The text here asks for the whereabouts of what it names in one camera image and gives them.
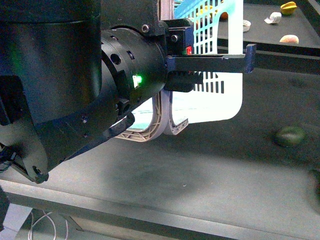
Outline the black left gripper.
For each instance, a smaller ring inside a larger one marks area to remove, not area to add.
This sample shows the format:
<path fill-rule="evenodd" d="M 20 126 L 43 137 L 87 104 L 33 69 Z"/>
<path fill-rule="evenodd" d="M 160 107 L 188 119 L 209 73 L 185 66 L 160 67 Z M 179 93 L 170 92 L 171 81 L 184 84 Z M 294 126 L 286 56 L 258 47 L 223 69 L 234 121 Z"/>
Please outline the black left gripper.
<path fill-rule="evenodd" d="M 173 119 L 173 92 L 190 92 L 194 84 L 202 84 L 206 72 L 251 73 L 254 69 L 256 44 L 248 44 L 240 54 L 196 54 L 194 24 L 188 18 L 160 20 L 160 35 L 145 34 L 148 44 L 145 67 L 139 87 L 146 92 L 161 91 L 163 134 L 176 136 L 188 125 L 184 118 Z"/>

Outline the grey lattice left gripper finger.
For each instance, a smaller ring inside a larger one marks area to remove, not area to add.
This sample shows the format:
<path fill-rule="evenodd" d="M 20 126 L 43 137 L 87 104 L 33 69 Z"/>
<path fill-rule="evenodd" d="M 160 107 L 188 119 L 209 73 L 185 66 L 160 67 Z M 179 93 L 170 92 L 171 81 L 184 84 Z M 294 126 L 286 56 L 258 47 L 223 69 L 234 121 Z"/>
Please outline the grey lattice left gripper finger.
<path fill-rule="evenodd" d="M 145 128 L 130 127 L 116 136 L 117 139 L 133 142 L 148 142 L 159 137 L 165 130 L 165 91 L 152 98 L 151 119 Z"/>

